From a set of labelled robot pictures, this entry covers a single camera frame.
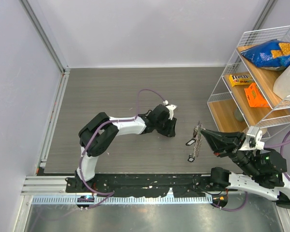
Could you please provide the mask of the keychain with keys and strap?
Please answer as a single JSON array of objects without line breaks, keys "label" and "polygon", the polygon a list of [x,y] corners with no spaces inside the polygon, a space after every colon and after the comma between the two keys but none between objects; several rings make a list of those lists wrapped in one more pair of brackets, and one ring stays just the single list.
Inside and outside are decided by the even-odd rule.
[{"label": "keychain with keys and strap", "polygon": [[194,162],[195,159],[199,156],[201,144],[202,144],[202,130],[203,126],[200,121],[193,129],[192,138],[186,142],[186,146],[193,145],[193,151],[188,156],[188,162]]}]

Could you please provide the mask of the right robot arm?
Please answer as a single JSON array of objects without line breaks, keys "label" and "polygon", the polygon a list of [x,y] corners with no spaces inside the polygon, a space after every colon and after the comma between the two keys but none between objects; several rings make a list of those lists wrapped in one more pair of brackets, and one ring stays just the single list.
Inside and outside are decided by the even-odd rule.
[{"label": "right robot arm", "polygon": [[290,209],[290,176],[287,161],[273,147],[262,142],[257,126],[244,132],[217,132],[201,129],[215,156],[228,157],[243,174],[215,167],[209,185],[214,190],[236,189],[262,196],[278,207]]}]

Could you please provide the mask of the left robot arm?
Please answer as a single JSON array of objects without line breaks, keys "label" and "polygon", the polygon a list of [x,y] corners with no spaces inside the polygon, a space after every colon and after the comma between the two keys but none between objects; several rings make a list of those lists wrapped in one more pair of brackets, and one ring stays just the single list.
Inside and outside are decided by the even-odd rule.
[{"label": "left robot arm", "polygon": [[67,192],[93,192],[102,196],[113,194],[107,190],[94,189],[95,168],[100,155],[102,155],[113,142],[122,135],[143,135],[157,131],[160,135],[175,137],[177,119],[174,104],[164,101],[145,114],[133,117],[110,117],[105,112],[97,114],[78,133],[80,139],[80,160],[74,173],[74,178],[67,178]]}]

